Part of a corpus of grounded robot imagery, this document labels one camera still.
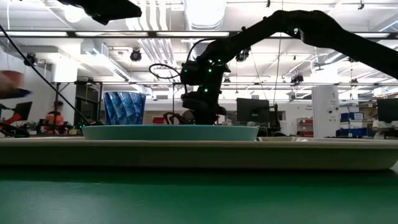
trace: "green table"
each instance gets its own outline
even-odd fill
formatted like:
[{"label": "green table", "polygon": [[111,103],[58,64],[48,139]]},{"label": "green table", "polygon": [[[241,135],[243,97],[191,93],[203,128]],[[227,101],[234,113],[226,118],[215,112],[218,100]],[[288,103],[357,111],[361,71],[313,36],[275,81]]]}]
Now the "green table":
[{"label": "green table", "polygon": [[395,171],[8,167],[0,173],[0,223],[397,223]]}]

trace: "beige tray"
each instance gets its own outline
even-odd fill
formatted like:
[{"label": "beige tray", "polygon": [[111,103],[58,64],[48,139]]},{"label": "beige tray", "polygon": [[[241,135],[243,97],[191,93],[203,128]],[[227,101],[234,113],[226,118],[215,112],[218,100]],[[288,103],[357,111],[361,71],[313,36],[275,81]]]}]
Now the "beige tray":
[{"label": "beige tray", "polygon": [[261,138],[258,142],[0,139],[0,166],[381,170],[398,141]]}]

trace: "blue cup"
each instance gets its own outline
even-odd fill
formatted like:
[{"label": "blue cup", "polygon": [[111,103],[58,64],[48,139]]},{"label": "blue cup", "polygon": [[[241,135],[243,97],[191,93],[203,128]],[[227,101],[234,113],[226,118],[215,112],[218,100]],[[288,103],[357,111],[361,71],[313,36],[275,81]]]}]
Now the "blue cup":
[{"label": "blue cup", "polygon": [[146,96],[123,91],[105,93],[107,125],[142,124]]}]

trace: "computer monitor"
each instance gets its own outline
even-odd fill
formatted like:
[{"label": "computer monitor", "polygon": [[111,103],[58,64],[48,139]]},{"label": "computer monitor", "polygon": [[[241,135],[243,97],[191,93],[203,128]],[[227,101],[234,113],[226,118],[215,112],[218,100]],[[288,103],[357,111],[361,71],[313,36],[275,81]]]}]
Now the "computer monitor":
[{"label": "computer monitor", "polygon": [[32,102],[18,103],[14,109],[14,115],[19,114],[19,116],[21,116],[19,121],[27,121],[31,107]]},{"label": "computer monitor", "polygon": [[269,101],[237,98],[236,107],[240,122],[269,122]]},{"label": "computer monitor", "polygon": [[398,98],[377,100],[377,115],[379,121],[390,123],[398,121]]}]

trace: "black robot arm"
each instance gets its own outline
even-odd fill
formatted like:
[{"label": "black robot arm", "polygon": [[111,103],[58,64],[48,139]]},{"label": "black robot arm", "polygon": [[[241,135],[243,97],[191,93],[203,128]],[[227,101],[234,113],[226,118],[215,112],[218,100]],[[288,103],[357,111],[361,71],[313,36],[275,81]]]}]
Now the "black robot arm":
[{"label": "black robot arm", "polygon": [[283,32],[305,44],[329,48],[398,78],[398,52],[344,30],[333,18],[321,11],[276,11],[270,17],[226,39],[211,42],[206,50],[183,65],[181,81],[198,85],[197,91],[182,95],[183,107],[194,112],[197,124],[213,124],[216,114],[225,114],[218,105],[226,63],[241,50]]}]

